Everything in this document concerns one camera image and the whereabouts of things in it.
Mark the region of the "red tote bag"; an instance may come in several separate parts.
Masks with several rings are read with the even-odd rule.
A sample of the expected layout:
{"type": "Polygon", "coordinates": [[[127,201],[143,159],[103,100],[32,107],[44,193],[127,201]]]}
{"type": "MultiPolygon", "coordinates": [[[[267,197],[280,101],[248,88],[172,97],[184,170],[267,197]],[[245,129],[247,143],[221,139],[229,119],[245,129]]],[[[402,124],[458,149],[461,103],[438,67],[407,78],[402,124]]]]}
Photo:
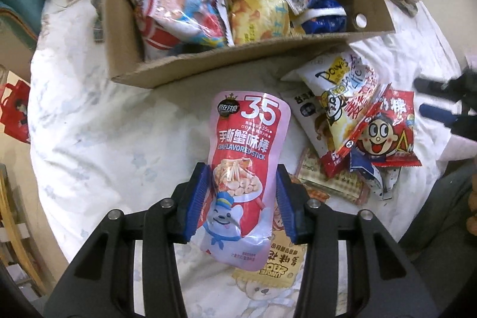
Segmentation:
{"type": "Polygon", "coordinates": [[[30,86],[18,79],[16,84],[6,83],[3,90],[9,92],[1,99],[1,124],[7,136],[30,144],[30,134],[27,122],[27,106],[30,86]]]}

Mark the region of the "dark blue white packet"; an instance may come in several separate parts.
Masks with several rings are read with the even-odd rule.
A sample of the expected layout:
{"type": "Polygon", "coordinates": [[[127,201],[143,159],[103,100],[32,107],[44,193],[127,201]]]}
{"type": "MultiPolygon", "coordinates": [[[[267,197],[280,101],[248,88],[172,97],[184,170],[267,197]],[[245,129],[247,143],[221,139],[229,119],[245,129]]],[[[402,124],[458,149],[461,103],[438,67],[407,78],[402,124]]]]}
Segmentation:
{"type": "Polygon", "coordinates": [[[349,170],[361,178],[376,198],[382,201],[393,198],[400,167],[378,168],[364,153],[354,148],[349,154],[349,170]]]}

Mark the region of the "beige wafer packet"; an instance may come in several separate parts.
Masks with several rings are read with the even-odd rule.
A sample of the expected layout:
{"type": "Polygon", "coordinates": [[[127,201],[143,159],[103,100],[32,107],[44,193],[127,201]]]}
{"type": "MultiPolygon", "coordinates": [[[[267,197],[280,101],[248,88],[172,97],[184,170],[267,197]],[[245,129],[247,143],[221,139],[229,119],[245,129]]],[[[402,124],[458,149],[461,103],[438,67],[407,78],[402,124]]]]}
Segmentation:
{"type": "Polygon", "coordinates": [[[357,173],[341,170],[333,178],[329,178],[318,154],[310,148],[303,151],[295,176],[308,187],[340,196],[355,205],[364,205],[369,199],[369,188],[357,173]]]}

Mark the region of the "white red rice cracker bag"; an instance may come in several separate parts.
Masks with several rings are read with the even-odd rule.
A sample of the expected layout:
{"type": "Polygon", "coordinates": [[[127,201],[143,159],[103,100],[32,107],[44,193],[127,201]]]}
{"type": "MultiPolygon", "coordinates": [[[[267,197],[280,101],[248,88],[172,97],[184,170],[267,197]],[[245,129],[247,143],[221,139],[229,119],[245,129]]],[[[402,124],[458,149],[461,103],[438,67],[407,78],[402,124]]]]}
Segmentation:
{"type": "Polygon", "coordinates": [[[308,136],[318,153],[324,172],[329,178],[345,169],[345,160],[335,152],[327,115],[313,92],[304,84],[281,92],[281,98],[289,104],[291,112],[308,136]]]}

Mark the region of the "small blue snack packet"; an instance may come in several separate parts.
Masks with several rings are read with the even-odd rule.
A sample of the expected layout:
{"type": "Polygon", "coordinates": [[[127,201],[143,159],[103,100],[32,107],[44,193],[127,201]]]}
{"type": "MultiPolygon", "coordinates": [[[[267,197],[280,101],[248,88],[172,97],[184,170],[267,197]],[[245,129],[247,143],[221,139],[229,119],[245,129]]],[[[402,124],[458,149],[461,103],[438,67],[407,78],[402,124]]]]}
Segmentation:
{"type": "Polygon", "coordinates": [[[307,35],[345,32],[348,16],[335,0],[317,1],[293,20],[295,28],[302,28],[307,35]]]}

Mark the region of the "yellow snack bag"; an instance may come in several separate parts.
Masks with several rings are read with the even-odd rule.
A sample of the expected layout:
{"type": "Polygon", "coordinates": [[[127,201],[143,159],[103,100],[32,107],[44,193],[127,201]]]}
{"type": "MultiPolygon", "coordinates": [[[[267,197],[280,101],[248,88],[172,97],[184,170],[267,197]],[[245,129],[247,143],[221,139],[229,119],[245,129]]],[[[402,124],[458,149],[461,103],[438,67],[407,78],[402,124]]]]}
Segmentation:
{"type": "Polygon", "coordinates": [[[235,45],[290,35],[289,7],[285,0],[227,0],[235,45]]]}

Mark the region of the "white Dows Life snack bag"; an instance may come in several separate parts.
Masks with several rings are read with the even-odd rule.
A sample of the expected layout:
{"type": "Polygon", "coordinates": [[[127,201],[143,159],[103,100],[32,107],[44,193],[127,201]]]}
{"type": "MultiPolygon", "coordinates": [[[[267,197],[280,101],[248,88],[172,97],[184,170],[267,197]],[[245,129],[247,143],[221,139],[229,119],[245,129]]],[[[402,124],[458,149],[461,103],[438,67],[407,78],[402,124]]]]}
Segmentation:
{"type": "Polygon", "coordinates": [[[283,81],[303,81],[324,109],[338,156],[347,156],[374,117],[389,89],[352,48],[318,55],[293,69],[283,81]]]}

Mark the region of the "white floral bed sheet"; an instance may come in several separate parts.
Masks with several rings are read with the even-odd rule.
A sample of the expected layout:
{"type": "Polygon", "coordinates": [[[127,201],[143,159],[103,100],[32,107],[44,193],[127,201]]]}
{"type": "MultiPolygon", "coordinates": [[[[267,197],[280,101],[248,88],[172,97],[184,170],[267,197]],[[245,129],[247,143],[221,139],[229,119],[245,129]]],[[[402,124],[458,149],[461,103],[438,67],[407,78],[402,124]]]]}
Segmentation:
{"type": "MultiPolygon", "coordinates": [[[[422,74],[447,80],[459,62],[423,2],[409,18],[386,0],[396,32],[351,44],[381,77],[411,90],[422,74]]],[[[28,125],[39,196],[58,245],[71,261],[106,213],[142,211],[169,197],[209,153],[213,98],[226,90],[281,96],[283,75],[315,54],[279,56],[215,69],[155,90],[111,82],[104,44],[93,39],[91,0],[47,0],[32,57],[28,125]]],[[[445,170],[438,162],[450,131],[418,115],[414,149],[422,167],[402,169],[391,200],[370,208],[397,241],[445,170]]],[[[189,317],[293,317],[302,268],[293,286],[267,290],[232,278],[233,269],[195,245],[175,248],[189,317]]]]}

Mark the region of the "red Wangzai milk candy bag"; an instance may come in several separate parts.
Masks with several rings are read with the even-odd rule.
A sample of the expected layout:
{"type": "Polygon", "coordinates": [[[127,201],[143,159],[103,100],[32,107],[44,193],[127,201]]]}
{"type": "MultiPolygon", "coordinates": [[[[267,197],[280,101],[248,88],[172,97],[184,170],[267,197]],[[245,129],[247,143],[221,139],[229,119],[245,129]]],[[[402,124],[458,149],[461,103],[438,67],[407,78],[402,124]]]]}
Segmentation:
{"type": "Polygon", "coordinates": [[[377,114],[357,138],[357,150],[381,168],[417,167],[414,92],[389,87],[377,114]]]}

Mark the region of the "red white shrimp chip bag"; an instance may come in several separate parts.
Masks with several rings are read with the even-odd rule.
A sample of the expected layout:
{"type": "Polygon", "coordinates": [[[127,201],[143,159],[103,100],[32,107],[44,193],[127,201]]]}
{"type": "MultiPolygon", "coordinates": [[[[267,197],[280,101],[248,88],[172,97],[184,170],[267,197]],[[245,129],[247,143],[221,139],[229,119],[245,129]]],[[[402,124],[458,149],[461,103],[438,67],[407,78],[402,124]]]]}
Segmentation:
{"type": "Polygon", "coordinates": [[[226,0],[135,0],[145,58],[232,46],[226,0]]]}

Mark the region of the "pink crab stick bag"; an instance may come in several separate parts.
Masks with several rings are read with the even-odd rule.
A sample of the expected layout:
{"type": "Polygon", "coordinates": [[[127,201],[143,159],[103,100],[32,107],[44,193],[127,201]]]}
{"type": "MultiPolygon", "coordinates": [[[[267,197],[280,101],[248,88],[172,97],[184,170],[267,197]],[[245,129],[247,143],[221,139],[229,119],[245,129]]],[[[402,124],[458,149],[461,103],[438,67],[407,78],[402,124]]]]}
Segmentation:
{"type": "Polygon", "coordinates": [[[192,237],[215,260],[248,271],[268,260],[276,169],[291,110],[265,92],[223,91],[209,121],[209,189],[192,237]]]}

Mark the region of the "yellow bear cookie bag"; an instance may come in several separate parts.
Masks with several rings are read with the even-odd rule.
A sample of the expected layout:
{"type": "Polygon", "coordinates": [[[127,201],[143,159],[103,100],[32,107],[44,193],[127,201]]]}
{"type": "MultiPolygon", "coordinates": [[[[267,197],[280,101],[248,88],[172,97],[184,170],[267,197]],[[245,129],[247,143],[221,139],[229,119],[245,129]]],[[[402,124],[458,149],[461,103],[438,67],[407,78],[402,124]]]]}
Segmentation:
{"type": "Polygon", "coordinates": [[[274,210],[272,242],[266,264],[258,271],[236,269],[236,286],[247,297],[245,317],[280,317],[293,311],[298,301],[306,248],[294,245],[285,233],[281,214],[274,210]]]}

